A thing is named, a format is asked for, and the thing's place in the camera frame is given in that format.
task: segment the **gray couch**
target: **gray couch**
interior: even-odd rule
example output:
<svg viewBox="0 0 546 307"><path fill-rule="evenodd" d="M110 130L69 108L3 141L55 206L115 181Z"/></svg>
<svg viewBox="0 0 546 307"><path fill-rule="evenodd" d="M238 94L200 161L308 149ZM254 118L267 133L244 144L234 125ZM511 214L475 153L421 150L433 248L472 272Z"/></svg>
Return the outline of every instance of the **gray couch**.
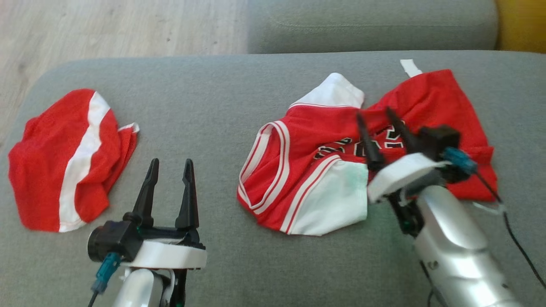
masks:
<svg viewBox="0 0 546 307"><path fill-rule="evenodd" d="M495 0L249 0L248 52L495 48Z"/></svg>
<svg viewBox="0 0 546 307"><path fill-rule="evenodd" d="M181 172L193 158L207 267L188 274L187 306L425 306L430 286L391 208L370 205L368 219L320 238L258 226L235 199L237 177L258 129L339 72L374 103L407 79L399 59L426 71L450 68L473 103L490 143L500 194L515 235L546 276L544 127L546 56L499 51L382 51L301 55L88 60L46 73L30 91L6 148L25 122L67 92L99 91L120 124L136 121L138 147L97 220L65 234L31 232L17 216L0 157L0 301L2 306L85 306L99 267L86 254L91 230L119 220L137 197L150 160L161 161L153 216L171 226ZM469 205L515 295L542 307L534 278L499 216ZM113 278L96 306L110 305ZM432 306L438 306L433 300Z"/></svg>

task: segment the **basketball jersey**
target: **basketball jersey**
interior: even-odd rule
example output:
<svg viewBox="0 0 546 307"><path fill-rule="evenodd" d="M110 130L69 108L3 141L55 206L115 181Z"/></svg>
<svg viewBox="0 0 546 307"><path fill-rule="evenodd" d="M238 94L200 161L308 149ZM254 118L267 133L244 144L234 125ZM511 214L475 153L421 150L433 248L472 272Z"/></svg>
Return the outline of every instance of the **basketball jersey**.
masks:
<svg viewBox="0 0 546 307"><path fill-rule="evenodd" d="M259 130L239 176L237 197L260 225L287 234L322 235L366 219L368 171L356 116L362 113L373 142L390 163L406 152L386 107L413 132L439 125L461 132L460 148L496 189L493 147L450 70L410 78L365 110L363 102L361 90L332 73L283 118ZM492 200L474 177L448 188L458 198Z"/></svg>

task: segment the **white stripe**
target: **white stripe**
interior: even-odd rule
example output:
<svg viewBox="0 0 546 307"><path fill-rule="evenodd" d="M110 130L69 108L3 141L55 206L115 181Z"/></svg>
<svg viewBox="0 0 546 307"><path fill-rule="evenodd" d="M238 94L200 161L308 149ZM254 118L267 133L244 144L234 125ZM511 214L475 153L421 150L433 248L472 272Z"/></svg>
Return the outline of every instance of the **white stripe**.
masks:
<svg viewBox="0 0 546 307"><path fill-rule="evenodd" d="M288 179L288 174L290 173L290 165L288 162L288 152L290 150L290 134L288 134L288 127L286 127L286 125L282 121L275 121L273 122L273 124L277 126L277 131L279 135L282 136L281 131L284 132L284 142L281 142L284 143L284 146L281 146L278 170L277 175L275 176L275 180L265 192L265 195L269 194L269 196L263 201L262 206L254 210L255 214L261 214L271 205L271 203L275 201L277 196L281 193L282 188L284 188L284 184L286 183L286 180Z"/></svg>
<svg viewBox="0 0 546 307"><path fill-rule="evenodd" d="M127 129L127 128L132 128L133 133L138 133L140 131L140 126L136 122L125 125L125 126L119 128L118 131L122 131L122 130Z"/></svg>
<svg viewBox="0 0 546 307"><path fill-rule="evenodd" d="M237 192L249 208L252 208L253 205L251 204L250 199L248 198L248 195L246 193L244 182L248 179L248 177L250 177L250 175L252 175L252 173L262 160L265 150L267 149L269 137L271 136L271 130L273 129L273 127L274 126L272 123L267 123L262 128L260 128L258 134L256 135L256 140L254 140L254 144L250 149L250 153L248 154L248 157L246 158L246 161L242 166L241 173L239 174L239 187L237 189Z"/></svg>
<svg viewBox="0 0 546 307"><path fill-rule="evenodd" d="M254 172L262 157L264 156L265 150L267 149L269 143L269 137L271 136L271 130L273 130L273 125L271 123L266 124L260 129L260 132L256 136L254 145L246 158L246 162L241 169L241 181L245 182L248 177Z"/></svg>
<svg viewBox="0 0 546 307"><path fill-rule="evenodd" d="M319 108L355 108L357 109L357 107L353 106L353 105L349 105L349 104L340 104L340 105L324 105L324 104L314 104L314 103L304 103L304 102L294 102L293 104L290 105L290 108L292 107L297 107L299 105L303 105L303 106L307 106L307 107L319 107Z"/></svg>
<svg viewBox="0 0 546 307"><path fill-rule="evenodd" d="M273 182L265 191L264 197L262 197L261 201L257 204L252 204L246 193L244 182L252 175L262 160L273 128L277 131L280 141L280 155L277 173L273 179ZM269 205L277 198L284 184L286 183L288 173L290 172L288 164L289 146L290 135L288 133L288 128L282 121L268 123L260 129L260 132L254 141L254 145L252 146L252 150L250 151L247 160L241 169L241 173L239 174L239 187L237 189L237 193L243 199L243 201L245 201L248 207L255 210L254 213L260 214L265 211L265 209L267 209Z"/></svg>
<svg viewBox="0 0 546 307"><path fill-rule="evenodd" d="M415 63L413 63L412 58L409 58L407 60L400 60L400 64L402 64L404 71L410 78L423 73L421 70L419 70L419 68L417 68Z"/></svg>
<svg viewBox="0 0 546 307"><path fill-rule="evenodd" d="M100 123L109 110L110 107L106 101L99 93L95 92L89 101L89 111L87 113L89 127L81 138L80 145L68 161L66 170L64 171L61 195L59 196L59 232L71 231L85 224L78 212L76 212L74 204L76 186L89 174L91 157L98 151L101 145L99 136Z"/></svg>
<svg viewBox="0 0 546 307"><path fill-rule="evenodd" d="M288 208L288 211L286 212L286 216L284 217L284 221L282 222L282 226L281 226L280 231L287 232L288 225L290 225L290 221L292 220L292 216L294 215L296 207L298 206L298 202L304 196L305 190L313 183L313 181L315 179L318 178L318 176L321 174L322 170L328 165L328 163L330 161L333 161L333 160L341 160L341 159L340 159L339 155L332 155L332 156L324 159L317 166L317 168L313 171L313 173L311 173L311 175L301 185L301 187L297 191L296 195L294 196L294 199L292 199L292 203L290 204L290 208Z"/></svg>

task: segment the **yellow object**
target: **yellow object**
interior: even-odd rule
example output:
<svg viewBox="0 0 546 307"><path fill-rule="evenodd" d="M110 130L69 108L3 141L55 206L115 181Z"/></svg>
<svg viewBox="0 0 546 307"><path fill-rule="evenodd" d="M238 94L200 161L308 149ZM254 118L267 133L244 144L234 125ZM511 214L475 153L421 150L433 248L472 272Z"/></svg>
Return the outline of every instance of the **yellow object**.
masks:
<svg viewBox="0 0 546 307"><path fill-rule="evenodd" d="M496 0L500 50L546 53L546 0Z"/></svg>

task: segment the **garment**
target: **garment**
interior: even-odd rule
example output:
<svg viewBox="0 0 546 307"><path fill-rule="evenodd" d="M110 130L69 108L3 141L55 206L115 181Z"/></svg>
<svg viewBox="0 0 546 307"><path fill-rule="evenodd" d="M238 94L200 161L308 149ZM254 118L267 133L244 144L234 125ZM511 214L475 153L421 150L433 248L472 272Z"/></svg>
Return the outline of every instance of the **garment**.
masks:
<svg viewBox="0 0 546 307"><path fill-rule="evenodd" d="M493 148L450 70L410 78L366 110L363 102L361 90L333 73L285 117L259 130L237 192L259 224L287 234L322 235L366 219L368 172L356 115L363 114L374 142L392 162L405 150L385 115L387 106L413 132L441 124L460 131L461 149L496 189L489 165ZM459 198L491 200L475 178L449 189Z"/></svg>
<svg viewBox="0 0 546 307"><path fill-rule="evenodd" d="M136 123L118 129L114 113L89 89L68 93L27 122L9 153L9 179L21 223L67 232L108 207L108 192L136 145Z"/></svg>

